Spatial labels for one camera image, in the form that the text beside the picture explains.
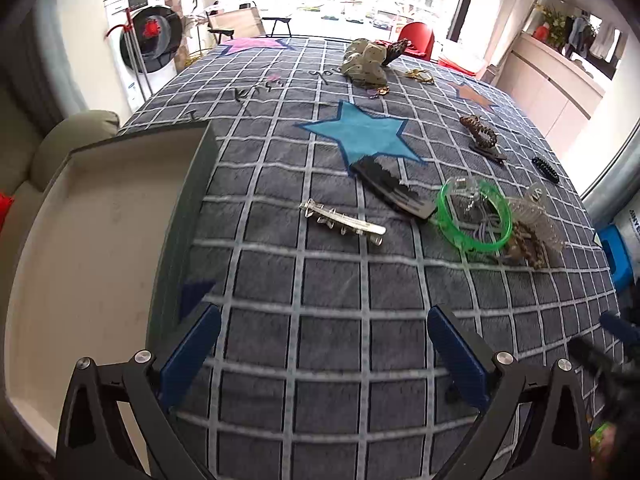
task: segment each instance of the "car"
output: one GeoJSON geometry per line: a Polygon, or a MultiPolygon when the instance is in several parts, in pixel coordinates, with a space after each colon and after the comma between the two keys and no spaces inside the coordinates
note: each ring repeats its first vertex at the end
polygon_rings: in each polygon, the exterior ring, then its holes
{"type": "Polygon", "coordinates": [[[391,30],[393,28],[391,23],[389,23],[387,20],[380,19],[373,20],[373,26],[375,28],[382,28],[384,30],[391,30]]]}
{"type": "Polygon", "coordinates": [[[345,20],[347,20],[350,23],[364,23],[364,16],[360,15],[360,14],[351,14],[351,15],[347,15],[345,17],[345,20]]]}

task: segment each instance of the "beige couch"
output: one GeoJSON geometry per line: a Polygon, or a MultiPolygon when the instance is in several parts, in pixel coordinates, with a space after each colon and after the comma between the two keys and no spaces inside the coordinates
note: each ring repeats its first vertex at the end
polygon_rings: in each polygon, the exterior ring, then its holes
{"type": "MultiPolygon", "coordinates": [[[[43,137],[0,88],[0,192],[15,200],[0,230],[0,370],[15,267],[43,192],[69,151],[115,136],[118,126],[114,112],[91,110],[69,117],[43,137]]],[[[4,373],[0,373],[0,394],[0,446],[11,442],[15,449],[8,451],[15,456],[29,439],[6,402],[4,373]]]]}

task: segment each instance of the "potted plant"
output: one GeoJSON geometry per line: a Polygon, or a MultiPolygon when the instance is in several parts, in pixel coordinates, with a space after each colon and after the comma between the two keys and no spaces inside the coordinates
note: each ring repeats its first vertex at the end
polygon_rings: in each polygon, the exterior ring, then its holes
{"type": "Polygon", "coordinates": [[[548,28],[548,34],[545,34],[546,38],[544,43],[548,44],[551,48],[560,52],[564,47],[564,26],[566,23],[566,16],[555,10],[553,7],[547,7],[544,5],[536,5],[538,10],[544,17],[544,23],[540,27],[548,28]]]}

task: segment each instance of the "silver hair clip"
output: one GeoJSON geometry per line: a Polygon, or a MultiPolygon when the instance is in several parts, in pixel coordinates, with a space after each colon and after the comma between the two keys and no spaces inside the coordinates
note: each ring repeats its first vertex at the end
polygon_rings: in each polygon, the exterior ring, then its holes
{"type": "Polygon", "coordinates": [[[348,230],[354,231],[357,235],[366,235],[371,243],[380,245],[382,235],[386,233],[386,228],[382,225],[371,224],[363,220],[358,220],[351,216],[337,213],[335,209],[327,209],[323,204],[319,204],[312,199],[300,204],[300,209],[305,211],[305,217],[310,218],[314,213],[318,215],[319,224],[327,224],[329,229],[333,229],[335,224],[340,224],[340,234],[346,234],[348,230]]]}

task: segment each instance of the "flowers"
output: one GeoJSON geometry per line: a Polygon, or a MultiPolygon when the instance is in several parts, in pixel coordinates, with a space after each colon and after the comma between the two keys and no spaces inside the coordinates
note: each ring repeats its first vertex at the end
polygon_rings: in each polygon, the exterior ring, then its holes
{"type": "Polygon", "coordinates": [[[545,23],[549,25],[549,35],[546,38],[546,43],[549,46],[559,50],[564,47],[564,26],[566,24],[566,16],[555,10],[553,7],[547,7],[544,5],[536,5],[538,10],[545,19],[545,23]]]}

